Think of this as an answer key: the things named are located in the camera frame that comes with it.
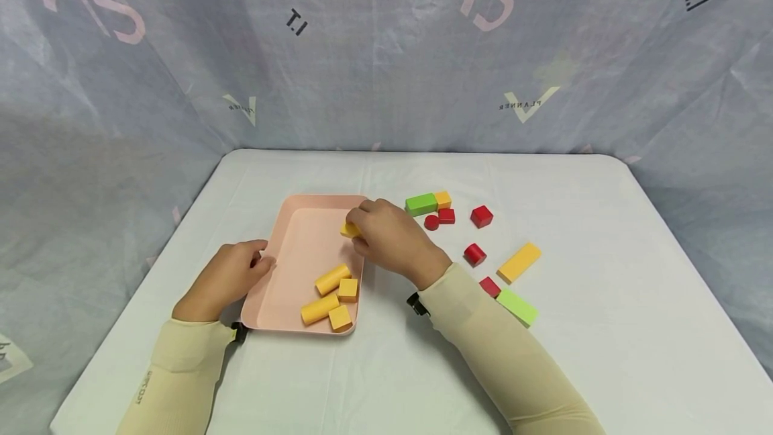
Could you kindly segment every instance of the arm sleeve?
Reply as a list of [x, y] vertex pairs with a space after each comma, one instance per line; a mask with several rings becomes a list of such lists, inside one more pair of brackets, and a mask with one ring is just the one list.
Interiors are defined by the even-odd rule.
[[553, 358], [458, 264], [419, 296], [514, 435], [604, 434]]
[[203, 435], [232, 339], [219, 322], [167, 321], [117, 435]]

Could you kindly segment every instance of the red cube block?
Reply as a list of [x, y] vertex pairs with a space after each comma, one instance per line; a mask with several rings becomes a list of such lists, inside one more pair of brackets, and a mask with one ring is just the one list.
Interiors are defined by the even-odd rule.
[[442, 224], [454, 224], [456, 223], [456, 215], [454, 215], [453, 208], [441, 208], [437, 211], [437, 217]]
[[494, 215], [485, 205], [475, 208], [470, 215], [470, 220], [478, 228], [483, 228], [494, 220]]
[[499, 293], [502, 292], [502, 289], [499, 289], [499, 286], [497, 286], [497, 283], [495, 283], [491, 277], [484, 278], [483, 281], [480, 282], [480, 285], [483, 288], [483, 291], [495, 299], [499, 296]]
[[437, 227], [439, 226], [440, 219], [437, 215], [427, 215], [427, 217], [424, 218], [424, 228], [427, 228], [427, 230], [437, 230]]
[[478, 247], [478, 244], [470, 244], [470, 246], [464, 250], [464, 258], [471, 266], [477, 267], [485, 260], [486, 255], [485, 252], [483, 252], [483, 249]]

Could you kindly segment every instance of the person's left hand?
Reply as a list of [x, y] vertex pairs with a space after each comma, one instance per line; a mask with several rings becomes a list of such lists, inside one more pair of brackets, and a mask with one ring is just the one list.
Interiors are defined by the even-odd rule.
[[225, 244], [174, 307], [172, 317], [184, 322], [214, 322], [230, 303], [246, 296], [276, 262], [262, 257], [265, 240]]

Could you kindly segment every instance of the fabric backdrop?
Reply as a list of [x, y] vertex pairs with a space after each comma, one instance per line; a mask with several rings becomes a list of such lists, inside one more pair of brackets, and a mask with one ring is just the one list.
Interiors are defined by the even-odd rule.
[[0, 433], [239, 147], [614, 155], [773, 374], [772, 3], [0, 0]]

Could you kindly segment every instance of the yellow rectangular block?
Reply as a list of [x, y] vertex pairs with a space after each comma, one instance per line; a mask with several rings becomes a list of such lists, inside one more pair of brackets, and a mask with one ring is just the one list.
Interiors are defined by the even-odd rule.
[[330, 327], [333, 328], [334, 333], [345, 332], [345, 330], [352, 327], [352, 317], [349, 315], [349, 310], [346, 306], [339, 306], [329, 313], [327, 317], [330, 318]]
[[303, 319], [303, 323], [305, 325], [309, 326], [311, 323], [315, 323], [320, 319], [326, 318], [327, 313], [329, 313], [332, 309], [339, 307], [340, 305], [341, 304], [339, 304], [336, 294], [330, 294], [329, 296], [317, 299], [317, 301], [308, 303], [302, 307], [301, 319]]
[[441, 208], [451, 208], [451, 195], [448, 195], [447, 191], [438, 191], [435, 194], [437, 200], [437, 210]]
[[355, 238], [360, 236], [360, 230], [352, 224], [352, 222], [346, 222], [341, 227], [341, 235], [344, 237]]
[[317, 287], [320, 296], [327, 296], [327, 294], [335, 291], [336, 288], [339, 287], [341, 279], [346, 279], [351, 276], [352, 273], [349, 271], [349, 267], [347, 267], [346, 264], [341, 264], [317, 279], [316, 282], [314, 282], [314, 285]]
[[342, 303], [357, 302], [357, 279], [341, 279], [339, 286], [339, 301]]
[[515, 256], [505, 262], [502, 267], [499, 267], [497, 274], [502, 277], [504, 282], [512, 283], [523, 272], [528, 269], [542, 252], [539, 248], [531, 242], [527, 242], [527, 245], [521, 247], [521, 250], [515, 253]]

